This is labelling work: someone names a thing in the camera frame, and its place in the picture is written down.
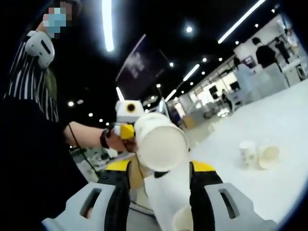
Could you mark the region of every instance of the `hanging banner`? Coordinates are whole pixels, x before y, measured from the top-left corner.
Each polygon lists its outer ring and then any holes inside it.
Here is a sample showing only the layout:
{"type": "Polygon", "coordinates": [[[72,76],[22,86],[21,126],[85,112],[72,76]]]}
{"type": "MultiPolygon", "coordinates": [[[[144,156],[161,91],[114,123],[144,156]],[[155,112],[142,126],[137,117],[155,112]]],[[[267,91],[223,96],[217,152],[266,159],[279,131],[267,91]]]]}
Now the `hanging banner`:
{"type": "Polygon", "coordinates": [[[167,66],[163,53],[143,35],[116,77],[124,99],[138,100],[167,66]]]}

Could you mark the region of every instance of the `paper cup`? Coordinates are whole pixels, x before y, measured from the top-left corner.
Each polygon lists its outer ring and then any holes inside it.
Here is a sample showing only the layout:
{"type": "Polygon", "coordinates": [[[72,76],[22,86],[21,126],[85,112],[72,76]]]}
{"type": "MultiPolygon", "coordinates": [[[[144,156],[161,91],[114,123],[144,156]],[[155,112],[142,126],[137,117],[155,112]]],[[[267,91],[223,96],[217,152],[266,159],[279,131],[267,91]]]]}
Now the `paper cup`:
{"type": "Polygon", "coordinates": [[[262,169],[272,168],[279,158],[279,148],[276,146],[269,146],[259,149],[259,165],[262,169]]]}
{"type": "Polygon", "coordinates": [[[142,165],[159,172],[170,171],[186,159],[188,141],[181,129],[160,113],[141,116],[134,125],[137,157],[142,165]]]}
{"type": "Polygon", "coordinates": [[[240,143],[240,153],[242,167],[246,169],[258,169],[258,149],[257,143],[253,141],[243,141],[240,143]]]}
{"type": "Polygon", "coordinates": [[[181,208],[173,217],[173,231],[193,231],[193,214],[190,205],[181,208]]]}

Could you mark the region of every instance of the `white countertop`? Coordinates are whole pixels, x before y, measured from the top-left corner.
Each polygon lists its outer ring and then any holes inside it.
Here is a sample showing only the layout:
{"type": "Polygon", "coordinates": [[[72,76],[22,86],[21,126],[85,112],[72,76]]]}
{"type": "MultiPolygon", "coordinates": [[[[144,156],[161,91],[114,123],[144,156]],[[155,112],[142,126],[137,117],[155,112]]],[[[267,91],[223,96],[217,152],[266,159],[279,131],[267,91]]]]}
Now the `white countertop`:
{"type": "MultiPolygon", "coordinates": [[[[192,158],[213,165],[253,202],[264,219],[283,220],[308,178],[308,80],[246,105],[191,151],[192,158]],[[276,145],[278,164],[269,170],[243,170],[239,143],[276,145]]],[[[176,211],[189,203],[188,163],[160,179],[145,180],[149,202],[163,231],[172,230],[176,211]]]]}

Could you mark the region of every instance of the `person in background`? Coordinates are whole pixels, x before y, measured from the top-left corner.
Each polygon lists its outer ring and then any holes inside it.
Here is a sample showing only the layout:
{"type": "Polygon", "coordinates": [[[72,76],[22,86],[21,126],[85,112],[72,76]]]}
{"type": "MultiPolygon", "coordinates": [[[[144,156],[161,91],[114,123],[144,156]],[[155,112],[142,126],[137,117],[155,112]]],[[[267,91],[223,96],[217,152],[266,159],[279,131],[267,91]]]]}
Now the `person in background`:
{"type": "Polygon", "coordinates": [[[280,54],[283,56],[284,60],[286,61],[287,64],[289,64],[289,58],[290,58],[290,54],[288,52],[288,50],[286,49],[284,42],[281,41],[278,37],[275,38],[275,47],[277,48],[277,50],[279,50],[280,54]]]}
{"type": "Polygon", "coordinates": [[[232,102],[228,99],[227,94],[228,94],[228,93],[226,92],[226,90],[223,89],[223,90],[222,90],[222,94],[221,94],[222,101],[223,101],[224,103],[228,104],[229,109],[230,109],[231,111],[233,111],[232,102]]]}
{"type": "MultiPolygon", "coordinates": [[[[65,8],[61,13],[71,20],[77,5],[64,1],[56,7],[65,8]]],[[[50,35],[48,29],[48,24],[41,22],[36,30],[50,35]]],[[[112,128],[93,128],[66,119],[59,111],[52,70],[41,68],[37,58],[26,53],[26,42],[24,38],[20,43],[1,96],[2,221],[9,222],[10,230],[38,231],[44,230],[42,220],[62,213],[66,201],[88,183],[70,155],[69,145],[103,146],[121,152],[134,149],[134,141],[121,140],[112,128]]]]}
{"type": "Polygon", "coordinates": [[[293,32],[293,30],[290,28],[290,29],[284,29],[284,32],[287,36],[287,40],[288,40],[288,43],[290,44],[291,46],[291,49],[292,49],[292,52],[294,53],[295,56],[298,56],[298,41],[297,41],[297,38],[293,32]]]}
{"type": "Polygon", "coordinates": [[[237,82],[240,85],[241,93],[245,103],[251,103],[253,101],[252,90],[254,88],[253,75],[255,72],[245,64],[241,63],[239,58],[234,58],[235,72],[234,75],[237,78],[237,82]]]}
{"type": "Polygon", "coordinates": [[[257,46],[257,51],[256,51],[257,61],[263,68],[266,68],[272,64],[278,65],[278,61],[276,59],[276,52],[274,50],[272,50],[267,45],[263,45],[261,40],[257,37],[252,39],[252,43],[257,46]]]}

